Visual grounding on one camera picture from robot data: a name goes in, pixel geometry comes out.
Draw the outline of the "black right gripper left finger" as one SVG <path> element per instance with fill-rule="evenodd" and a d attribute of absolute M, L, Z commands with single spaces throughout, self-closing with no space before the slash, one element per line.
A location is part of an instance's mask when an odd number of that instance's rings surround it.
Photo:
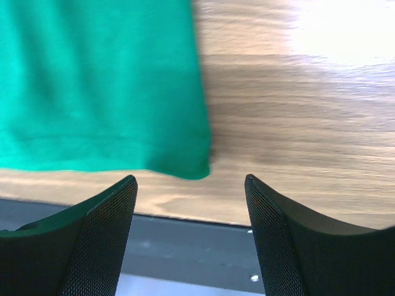
<path fill-rule="evenodd" d="M 1 295 L 115 295 L 135 209 L 129 175 L 100 194 L 1 231 Z"/>

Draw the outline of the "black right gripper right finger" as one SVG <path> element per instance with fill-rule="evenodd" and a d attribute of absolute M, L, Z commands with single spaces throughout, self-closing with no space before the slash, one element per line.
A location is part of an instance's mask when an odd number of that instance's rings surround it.
<path fill-rule="evenodd" d="M 267 295 L 393 295 L 394 228 L 312 210 L 247 175 L 247 209 Z"/>

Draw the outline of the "green t shirt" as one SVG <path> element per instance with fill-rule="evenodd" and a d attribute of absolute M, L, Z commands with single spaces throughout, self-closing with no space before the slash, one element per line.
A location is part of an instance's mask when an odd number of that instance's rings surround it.
<path fill-rule="evenodd" d="M 210 173 L 191 1 L 2 1 L 1 167 Z"/>

